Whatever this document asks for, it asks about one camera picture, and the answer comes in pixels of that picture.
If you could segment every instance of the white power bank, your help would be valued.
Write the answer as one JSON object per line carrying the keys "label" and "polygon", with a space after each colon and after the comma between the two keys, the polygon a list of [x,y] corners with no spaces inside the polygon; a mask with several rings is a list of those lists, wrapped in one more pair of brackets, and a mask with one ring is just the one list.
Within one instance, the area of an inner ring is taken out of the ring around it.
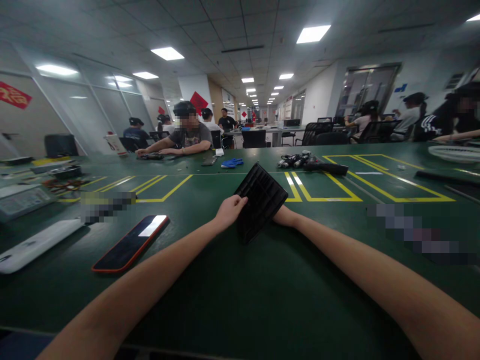
{"label": "white power bank", "polygon": [[20,270],[83,225],[80,219],[61,220],[5,251],[0,254],[0,273]]}

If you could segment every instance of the smartphone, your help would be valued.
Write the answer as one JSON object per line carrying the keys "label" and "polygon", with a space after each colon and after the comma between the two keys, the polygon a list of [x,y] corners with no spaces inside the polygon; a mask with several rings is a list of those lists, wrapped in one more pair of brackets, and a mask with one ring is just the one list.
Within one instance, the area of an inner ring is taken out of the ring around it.
{"label": "smartphone", "polygon": [[91,270],[97,273],[121,273],[128,269],[168,223],[166,215],[149,215],[121,238]]}

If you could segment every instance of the hand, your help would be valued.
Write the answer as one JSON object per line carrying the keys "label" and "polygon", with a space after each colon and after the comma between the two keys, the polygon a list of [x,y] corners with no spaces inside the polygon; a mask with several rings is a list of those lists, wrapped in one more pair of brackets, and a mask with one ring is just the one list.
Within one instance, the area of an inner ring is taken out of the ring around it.
{"label": "hand", "polygon": [[183,151],[182,149],[163,149],[158,152],[161,155],[182,155]]}
{"label": "hand", "polygon": [[148,154],[149,152],[147,151],[147,149],[138,149],[135,151],[135,154],[140,157],[142,156],[143,154]]}
{"label": "hand", "polygon": [[244,198],[241,198],[238,195],[233,195],[223,200],[215,218],[213,219],[221,231],[226,230],[235,222],[235,220],[237,220],[240,211],[242,211],[248,200],[248,197],[245,196]]}
{"label": "hand", "polygon": [[273,221],[279,225],[288,226],[294,228],[297,221],[299,219],[299,215],[290,210],[285,205],[282,205],[280,210],[277,211],[275,216],[273,217]]}
{"label": "hand", "polygon": [[450,135],[443,135],[439,136],[433,139],[433,141],[439,142],[439,143],[448,143],[450,141]]}

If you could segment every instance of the ceiling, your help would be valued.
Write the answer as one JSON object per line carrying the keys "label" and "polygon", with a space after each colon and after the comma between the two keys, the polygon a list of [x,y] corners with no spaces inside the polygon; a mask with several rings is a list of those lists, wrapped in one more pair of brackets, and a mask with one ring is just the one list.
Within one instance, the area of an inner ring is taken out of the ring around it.
{"label": "ceiling", "polygon": [[[478,0],[0,0],[0,38],[125,75],[148,71],[172,101],[182,97],[178,76],[208,74],[247,105],[255,87],[262,106],[337,59],[480,45],[480,21],[465,23],[479,13]],[[320,42],[296,44],[302,28],[320,25],[331,25]],[[185,59],[150,51],[168,46]],[[263,48],[221,52],[252,46]],[[294,76],[279,80],[285,73]]]}

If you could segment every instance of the red diamond sign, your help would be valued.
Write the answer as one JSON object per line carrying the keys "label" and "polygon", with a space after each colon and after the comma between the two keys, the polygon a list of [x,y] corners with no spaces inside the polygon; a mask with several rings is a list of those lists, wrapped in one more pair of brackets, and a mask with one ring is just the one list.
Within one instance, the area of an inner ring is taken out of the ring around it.
{"label": "red diamond sign", "polygon": [[202,109],[205,109],[207,105],[209,104],[208,102],[205,101],[203,97],[199,95],[198,92],[194,92],[193,95],[191,96],[190,102],[193,104],[193,106],[196,109],[196,112],[198,115],[202,115]]}

